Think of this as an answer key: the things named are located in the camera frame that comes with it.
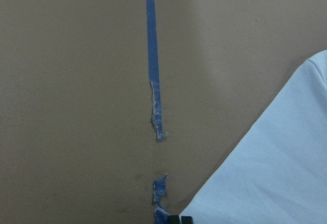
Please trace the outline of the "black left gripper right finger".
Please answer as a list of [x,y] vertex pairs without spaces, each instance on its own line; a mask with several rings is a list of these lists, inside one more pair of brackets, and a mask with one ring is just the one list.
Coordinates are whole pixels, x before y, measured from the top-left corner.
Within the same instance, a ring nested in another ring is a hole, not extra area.
[[191,216],[182,216],[181,224],[193,224],[193,218]]

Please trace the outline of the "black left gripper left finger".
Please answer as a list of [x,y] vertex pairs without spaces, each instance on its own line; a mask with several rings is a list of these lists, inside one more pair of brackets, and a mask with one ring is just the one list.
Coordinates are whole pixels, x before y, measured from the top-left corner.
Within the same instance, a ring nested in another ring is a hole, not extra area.
[[178,215],[168,216],[167,224],[179,224],[179,216]]

